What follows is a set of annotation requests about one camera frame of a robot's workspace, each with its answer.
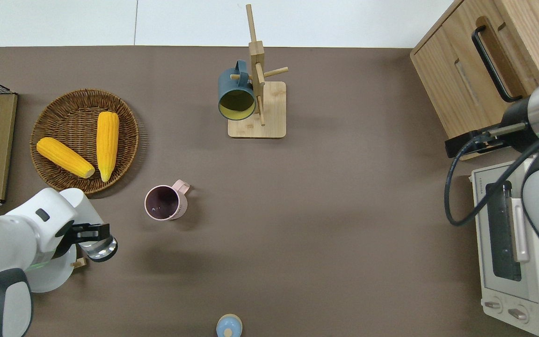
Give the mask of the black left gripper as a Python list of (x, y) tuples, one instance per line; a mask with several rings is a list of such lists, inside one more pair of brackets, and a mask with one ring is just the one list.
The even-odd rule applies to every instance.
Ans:
[(53, 254), (54, 259), (64, 256), (72, 245), (76, 244), (76, 233), (80, 230), (82, 233), (79, 233), (79, 244), (83, 246), (94, 245), (110, 237), (109, 224), (75, 224), (74, 220), (70, 220), (56, 233), (56, 237), (60, 237), (61, 241)]

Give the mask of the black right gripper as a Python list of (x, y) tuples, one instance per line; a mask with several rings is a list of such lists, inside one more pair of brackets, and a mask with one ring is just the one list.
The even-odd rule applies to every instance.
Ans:
[(503, 113), (500, 127), (507, 127), (519, 123), (525, 123), (526, 128), (520, 131), (511, 132), (502, 136), (492, 136), (490, 132), (484, 132), (481, 135), (459, 135), (444, 142), (445, 151), (448, 158), (455, 158), (466, 144), (469, 146), (463, 152), (462, 156), (471, 156), (481, 151), (494, 151), (503, 148), (503, 143), (509, 145), (518, 152), (524, 152), (533, 143), (539, 140), (539, 137), (532, 129), (528, 118), (528, 104), (530, 96), (514, 102)]

